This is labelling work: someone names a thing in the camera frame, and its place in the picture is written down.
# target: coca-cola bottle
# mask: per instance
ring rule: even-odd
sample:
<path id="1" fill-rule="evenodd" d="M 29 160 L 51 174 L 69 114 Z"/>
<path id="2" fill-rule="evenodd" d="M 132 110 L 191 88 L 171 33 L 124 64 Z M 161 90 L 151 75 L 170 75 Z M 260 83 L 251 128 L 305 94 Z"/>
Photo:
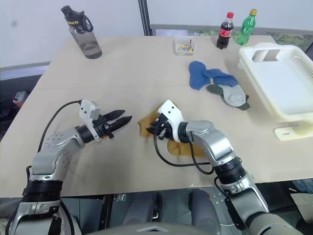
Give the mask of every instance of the coca-cola bottle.
<path id="1" fill-rule="evenodd" d="M 231 31 L 234 28 L 234 23 L 232 20 L 233 17 L 234 17 L 234 13 L 228 12 L 227 19 L 224 20 L 223 23 L 221 24 L 219 38 L 216 43 L 216 47 L 218 47 L 219 49 L 227 48 L 228 46 L 228 42 L 231 36 Z"/>

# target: table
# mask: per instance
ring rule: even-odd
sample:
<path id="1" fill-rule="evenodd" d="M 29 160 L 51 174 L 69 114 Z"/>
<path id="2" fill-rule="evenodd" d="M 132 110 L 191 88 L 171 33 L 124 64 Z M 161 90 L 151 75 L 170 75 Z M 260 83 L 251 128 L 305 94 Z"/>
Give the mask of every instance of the table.
<path id="1" fill-rule="evenodd" d="M 249 79 L 237 68 L 239 45 L 215 47 L 217 37 L 197 37 L 194 56 L 175 56 L 172 38 L 99 38 L 103 56 L 85 58 L 73 39 L 67 41 L 42 75 L 0 144 L 0 197 L 19 197 L 26 186 L 25 167 L 32 163 L 40 136 L 49 119 L 64 103 L 80 98 L 96 101 L 102 113 L 125 109 L 133 119 L 115 132 L 113 139 L 91 142 L 74 157 L 63 184 L 62 196 L 204 187 L 214 175 L 195 167 L 171 167 L 162 162 L 152 138 L 139 136 L 137 121 L 166 99 L 177 103 L 186 120 L 210 120 L 230 139 L 255 182 L 313 177 L 312 138 L 279 141 L 273 130 L 288 126 L 275 123 L 265 110 Z M 252 36 L 248 45 L 273 42 L 270 36 Z M 188 65 L 194 60 L 219 68 L 239 80 L 250 95 L 251 108 L 226 106 L 218 95 L 189 87 Z M 66 107 L 52 123 L 47 136 L 83 122 L 75 104 Z M 170 156 L 166 141 L 159 148 Z"/>

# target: red label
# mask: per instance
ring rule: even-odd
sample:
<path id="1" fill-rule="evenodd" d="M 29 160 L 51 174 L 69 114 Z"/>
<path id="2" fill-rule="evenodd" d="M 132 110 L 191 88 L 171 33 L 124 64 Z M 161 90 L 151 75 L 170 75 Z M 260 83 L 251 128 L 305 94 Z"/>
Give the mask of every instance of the red label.
<path id="1" fill-rule="evenodd" d="M 231 30 L 225 30 L 225 29 L 221 28 L 220 35 L 222 37 L 228 38 L 228 37 L 230 37 L 230 34 L 231 34 Z"/>

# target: yellow cloth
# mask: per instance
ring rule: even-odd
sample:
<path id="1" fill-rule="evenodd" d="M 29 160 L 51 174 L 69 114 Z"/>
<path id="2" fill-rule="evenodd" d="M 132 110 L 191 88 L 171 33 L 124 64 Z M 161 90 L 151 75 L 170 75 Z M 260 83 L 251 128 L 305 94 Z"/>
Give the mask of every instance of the yellow cloth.
<path id="1" fill-rule="evenodd" d="M 159 109 L 159 107 L 157 107 L 149 115 L 145 116 L 144 118 L 142 118 L 138 121 L 138 124 L 140 126 L 140 135 L 141 136 L 153 137 L 153 134 L 148 132 L 146 130 L 146 128 L 150 127 L 151 123 L 154 122 L 158 118 L 159 114 L 157 113 L 157 110 Z M 198 145 L 193 145 L 193 148 L 194 148 L 195 156 L 205 157 L 205 153 L 202 150 L 202 148 L 200 148 Z M 175 141 L 168 140 L 167 150 L 172 155 L 190 156 L 191 157 L 190 146 L 188 143 L 178 143 Z"/>

